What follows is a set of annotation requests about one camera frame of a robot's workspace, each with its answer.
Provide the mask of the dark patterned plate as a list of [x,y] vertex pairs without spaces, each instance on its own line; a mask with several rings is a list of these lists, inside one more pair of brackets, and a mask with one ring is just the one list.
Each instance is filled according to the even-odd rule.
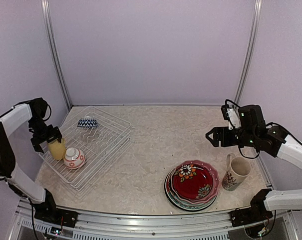
[[197,201],[205,198],[213,188],[213,177],[203,165],[185,163],[174,171],[172,188],[183,199]]

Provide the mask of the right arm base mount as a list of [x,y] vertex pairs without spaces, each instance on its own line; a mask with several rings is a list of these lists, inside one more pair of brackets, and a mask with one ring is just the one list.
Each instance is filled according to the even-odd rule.
[[264,200],[270,188],[260,190],[250,201],[250,206],[242,209],[235,209],[229,213],[232,227],[239,227],[269,220],[273,217],[272,211],[266,210]]

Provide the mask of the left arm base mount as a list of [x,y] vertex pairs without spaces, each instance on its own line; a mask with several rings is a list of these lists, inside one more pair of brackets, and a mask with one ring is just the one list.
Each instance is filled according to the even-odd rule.
[[47,189],[45,190],[45,199],[41,203],[33,203],[35,209],[34,217],[47,223],[75,228],[78,218],[78,212],[58,208],[53,195]]

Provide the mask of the yellow ceramic mug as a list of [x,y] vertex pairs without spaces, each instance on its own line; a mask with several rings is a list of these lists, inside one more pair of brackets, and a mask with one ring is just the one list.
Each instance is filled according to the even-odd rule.
[[64,158],[64,154],[66,152],[64,138],[62,138],[61,141],[59,141],[59,139],[55,139],[49,142],[47,146],[54,160],[59,161]]

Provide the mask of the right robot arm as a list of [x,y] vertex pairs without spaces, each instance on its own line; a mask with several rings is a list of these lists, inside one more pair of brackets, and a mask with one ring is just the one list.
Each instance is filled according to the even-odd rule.
[[[266,123],[259,105],[221,107],[228,126],[218,126],[206,133],[206,139],[214,147],[239,149],[251,147],[274,158],[285,160],[302,170],[302,142],[278,123]],[[246,217],[257,222],[266,211],[302,210],[302,189],[273,190],[262,189],[251,200]]]

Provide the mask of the floral green mug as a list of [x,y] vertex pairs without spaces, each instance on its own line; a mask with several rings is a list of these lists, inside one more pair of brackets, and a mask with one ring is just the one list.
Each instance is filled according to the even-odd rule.
[[222,187],[234,191],[251,173],[251,164],[243,157],[230,153],[226,157],[227,170],[222,180]]

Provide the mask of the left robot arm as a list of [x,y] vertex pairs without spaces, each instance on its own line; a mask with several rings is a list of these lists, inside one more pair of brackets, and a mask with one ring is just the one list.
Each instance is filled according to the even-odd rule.
[[39,186],[18,165],[14,150],[17,149],[13,140],[14,134],[25,123],[32,134],[31,145],[35,152],[42,153],[41,144],[62,142],[62,134],[58,127],[47,125],[51,117],[51,106],[43,98],[22,101],[0,115],[0,182],[20,197],[28,198],[36,211],[54,223],[61,217],[52,193]]

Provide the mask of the light green flower plate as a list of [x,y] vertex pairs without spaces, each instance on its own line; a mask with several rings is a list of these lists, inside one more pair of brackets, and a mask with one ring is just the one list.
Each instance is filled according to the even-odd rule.
[[191,206],[207,205],[208,203],[214,201],[216,198],[216,195],[209,197],[209,192],[211,191],[211,186],[209,184],[204,185],[204,187],[198,188],[197,195],[195,199],[192,200],[180,199],[179,196],[175,194],[175,192],[170,188],[170,185],[166,185],[164,187],[164,190],[166,191],[166,193],[171,194],[173,200],[176,200],[184,205],[191,205]]

